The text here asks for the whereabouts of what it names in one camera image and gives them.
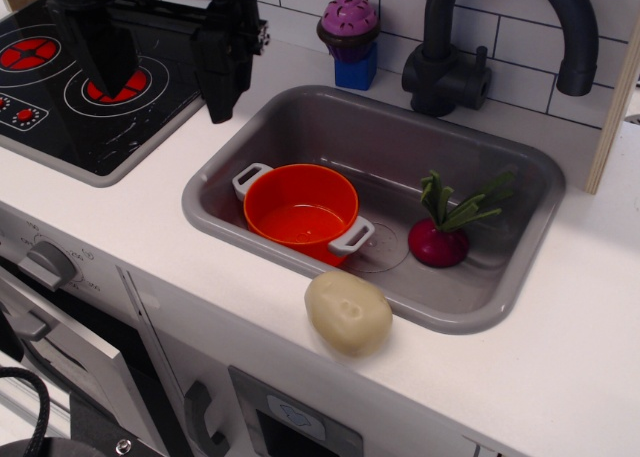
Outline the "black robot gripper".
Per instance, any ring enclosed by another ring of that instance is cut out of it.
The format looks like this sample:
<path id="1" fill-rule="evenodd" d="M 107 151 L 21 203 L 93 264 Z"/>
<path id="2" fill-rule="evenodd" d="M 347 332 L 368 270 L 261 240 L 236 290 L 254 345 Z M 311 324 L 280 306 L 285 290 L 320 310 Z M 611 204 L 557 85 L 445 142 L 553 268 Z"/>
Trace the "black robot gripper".
<path id="1" fill-rule="evenodd" d="M 195 25 L 191 51 L 210 119 L 219 124 L 251 83 L 253 55 L 269 40 L 258 0 L 46 0 L 68 51 L 86 77 L 116 97 L 137 70 L 126 25 Z"/>

